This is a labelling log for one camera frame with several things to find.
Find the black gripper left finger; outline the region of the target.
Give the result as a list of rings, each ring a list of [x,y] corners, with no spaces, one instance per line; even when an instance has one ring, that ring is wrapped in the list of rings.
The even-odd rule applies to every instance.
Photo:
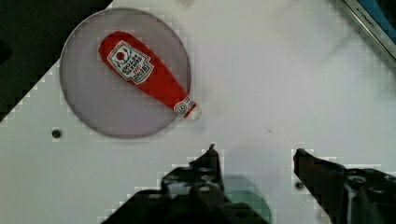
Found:
[[[101,224],[270,224],[245,202],[225,193],[215,146],[161,180],[138,191]]]

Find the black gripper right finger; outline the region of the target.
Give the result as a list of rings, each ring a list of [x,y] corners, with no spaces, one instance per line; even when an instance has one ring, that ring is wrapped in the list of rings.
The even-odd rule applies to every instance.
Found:
[[[319,159],[302,148],[294,173],[332,224],[396,224],[396,181],[373,168],[351,168]]]

